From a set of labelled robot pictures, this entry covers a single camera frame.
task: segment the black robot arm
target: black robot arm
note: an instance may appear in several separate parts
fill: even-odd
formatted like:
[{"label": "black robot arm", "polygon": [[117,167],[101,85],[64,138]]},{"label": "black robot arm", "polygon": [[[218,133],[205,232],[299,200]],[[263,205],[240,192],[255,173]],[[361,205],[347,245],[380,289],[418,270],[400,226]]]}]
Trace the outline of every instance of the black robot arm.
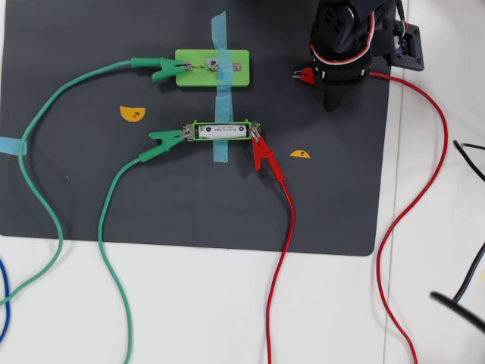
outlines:
[{"label": "black robot arm", "polygon": [[[387,19],[395,6],[401,22]],[[375,56],[397,67],[423,70],[419,36],[419,29],[405,22],[401,0],[320,0],[310,52],[325,109],[339,108],[349,89],[369,74]]]}]

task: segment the red wire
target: red wire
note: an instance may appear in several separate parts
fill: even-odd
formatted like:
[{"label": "red wire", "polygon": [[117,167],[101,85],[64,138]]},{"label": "red wire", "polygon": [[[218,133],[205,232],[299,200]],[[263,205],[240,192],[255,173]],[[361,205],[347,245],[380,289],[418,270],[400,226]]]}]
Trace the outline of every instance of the red wire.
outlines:
[{"label": "red wire", "polygon": [[285,246],[283,247],[283,252],[281,253],[280,261],[278,262],[278,266],[276,267],[276,271],[274,272],[273,282],[271,282],[271,289],[270,294],[268,296],[268,303],[266,305],[266,345],[268,347],[268,364],[271,364],[271,336],[270,336],[270,308],[271,308],[271,301],[273,299],[274,287],[276,286],[276,281],[278,279],[278,274],[280,273],[281,265],[283,264],[283,260],[285,259],[286,252],[289,248],[289,243],[291,243],[291,238],[293,236],[293,231],[295,230],[295,205],[293,204],[293,200],[291,195],[289,194],[288,188],[286,187],[285,181],[282,180],[281,187],[285,193],[286,199],[289,203],[289,208],[291,211],[291,219],[289,221],[289,229],[288,235],[286,236]]},{"label": "red wire", "polygon": [[391,226],[389,227],[389,230],[387,230],[386,235],[384,236],[384,238],[382,240],[382,243],[379,246],[379,251],[377,253],[377,271],[376,271],[376,273],[377,273],[377,285],[379,286],[380,298],[382,299],[382,303],[383,303],[384,307],[386,308],[387,314],[389,315],[389,317],[391,318],[391,320],[393,320],[394,325],[398,328],[398,330],[401,332],[402,336],[406,339],[406,341],[408,341],[409,349],[411,349],[411,353],[412,353],[412,358],[415,361],[415,364],[418,364],[418,358],[416,356],[415,347],[413,346],[413,344],[412,344],[411,339],[409,338],[409,336],[405,333],[404,329],[397,322],[396,318],[394,317],[393,313],[391,312],[391,309],[389,308],[389,305],[387,304],[386,297],[384,296],[384,291],[383,291],[383,287],[382,287],[382,281],[380,279],[380,258],[382,256],[382,252],[383,252],[384,246],[386,245],[387,239],[389,238],[389,236],[393,232],[393,230],[396,227],[396,225],[402,220],[402,218],[404,218],[406,216],[406,214],[408,212],[411,211],[411,209],[413,207],[415,207],[415,205],[419,202],[419,200],[421,199],[421,197],[423,197],[423,195],[429,190],[429,188],[431,187],[431,185],[433,184],[433,182],[436,180],[436,178],[437,178],[437,176],[438,176],[438,174],[439,174],[439,172],[441,170],[441,167],[443,166],[443,163],[445,161],[446,151],[448,149],[448,127],[446,125],[445,115],[441,111],[441,108],[423,90],[419,89],[418,87],[416,87],[412,83],[409,83],[407,81],[401,80],[400,78],[387,76],[386,74],[379,74],[377,72],[371,72],[371,76],[372,77],[383,78],[385,80],[391,80],[391,81],[396,81],[396,82],[402,83],[403,85],[405,85],[405,86],[413,89],[417,93],[420,93],[438,111],[438,114],[440,114],[440,117],[441,117],[441,121],[443,122],[443,131],[444,131],[445,141],[444,141],[443,151],[441,153],[440,161],[439,161],[439,163],[438,163],[438,165],[436,167],[435,172],[433,173],[433,176],[431,177],[431,179],[429,180],[429,182],[427,183],[427,185],[424,187],[424,189],[418,194],[418,196],[411,202],[411,204],[408,207],[406,207],[406,209],[403,212],[401,212],[401,215],[399,215],[397,217],[397,219],[394,220],[394,222],[391,224]]}]

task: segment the blue painter's tape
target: blue painter's tape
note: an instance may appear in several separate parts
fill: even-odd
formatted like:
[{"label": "blue painter's tape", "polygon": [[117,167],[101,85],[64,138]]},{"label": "blue painter's tape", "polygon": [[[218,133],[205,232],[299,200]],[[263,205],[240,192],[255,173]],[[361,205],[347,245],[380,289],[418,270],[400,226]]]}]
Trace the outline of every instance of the blue painter's tape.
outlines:
[{"label": "blue painter's tape", "polygon": [[[18,155],[20,150],[20,140],[0,136],[0,153]],[[23,155],[27,154],[27,145],[23,146]]]},{"label": "blue painter's tape", "polygon": [[[217,96],[215,98],[215,123],[233,122],[233,97],[230,87],[233,85],[233,55],[227,50],[226,12],[212,18],[212,42],[217,50]],[[229,154],[227,141],[214,142],[214,162],[227,163]]]}]

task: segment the yellow marker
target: yellow marker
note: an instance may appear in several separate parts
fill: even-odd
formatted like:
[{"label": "yellow marker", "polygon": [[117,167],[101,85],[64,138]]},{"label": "yellow marker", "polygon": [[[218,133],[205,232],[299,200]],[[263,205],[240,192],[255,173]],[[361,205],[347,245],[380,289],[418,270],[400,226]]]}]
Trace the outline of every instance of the yellow marker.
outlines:
[{"label": "yellow marker", "polygon": [[304,150],[296,150],[295,152],[291,153],[290,156],[297,158],[310,158],[310,155]]},{"label": "yellow marker", "polygon": [[120,106],[120,113],[124,120],[136,123],[145,116],[145,108],[127,108]]}]

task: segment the white table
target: white table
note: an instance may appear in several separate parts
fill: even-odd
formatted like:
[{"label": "white table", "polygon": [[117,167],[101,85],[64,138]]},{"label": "white table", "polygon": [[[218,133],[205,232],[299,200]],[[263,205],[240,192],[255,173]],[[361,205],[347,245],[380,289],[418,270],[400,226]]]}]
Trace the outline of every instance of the white table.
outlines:
[{"label": "white table", "polygon": [[[485,144],[485,3],[409,2],[407,18],[421,28],[426,70],[406,71],[406,80],[442,106],[451,138]],[[442,137],[432,106],[391,85],[377,243],[431,175]],[[470,154],[485,168],[484,154]],[[398,226],[384,254],[386,287],[392,266],[391,306],[422,362],[485,361],[485,337],[428,296],[438,290],[452,297],[458,289],[485,239],[484,204],[485,184],[450,145],[436,185]],[[37,273],[56,246],[56,240],[0,237],[11,286]],[[132,364],[266,362],[264,308],[279,253],[116,243],[106,249],[133,313]],[[484,291],[476,277],[462,301],[483,317]],[[97,243],[66,242],[55,267],[13,300],[12,313],[2,363],[106,364],[124,358],[124,308]],[[0,322],[4,317],[2,309]],[[375,254],[290,253],[271,317],[275,363],[411,363],[380,303]]]}]

